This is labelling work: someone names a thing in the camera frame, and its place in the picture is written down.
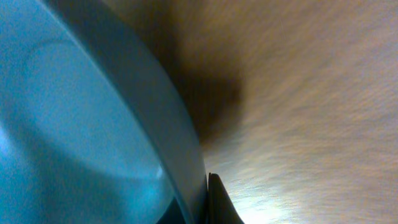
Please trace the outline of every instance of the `light gray surface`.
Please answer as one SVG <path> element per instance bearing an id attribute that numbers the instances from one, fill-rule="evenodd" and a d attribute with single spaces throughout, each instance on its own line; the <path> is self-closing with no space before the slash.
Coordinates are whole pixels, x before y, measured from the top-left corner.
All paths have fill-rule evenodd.
<path id="1" fill-rule="evenodd" d="M 107 2 L 201 83 L 186 95 L 211 92 L 186 99 L 246 223 L 396 223 L 396 1 Z"/>

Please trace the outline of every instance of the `blue plastic container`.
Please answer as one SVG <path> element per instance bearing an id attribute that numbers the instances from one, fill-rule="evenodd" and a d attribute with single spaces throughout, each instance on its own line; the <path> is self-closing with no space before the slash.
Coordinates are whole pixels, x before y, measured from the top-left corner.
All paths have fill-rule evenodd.
<path id="1" fill-rule="evenodd" d="M 0 223 L 205 216 L 188 114 L 158 61 L 98 0 L 0 2 Z"/>

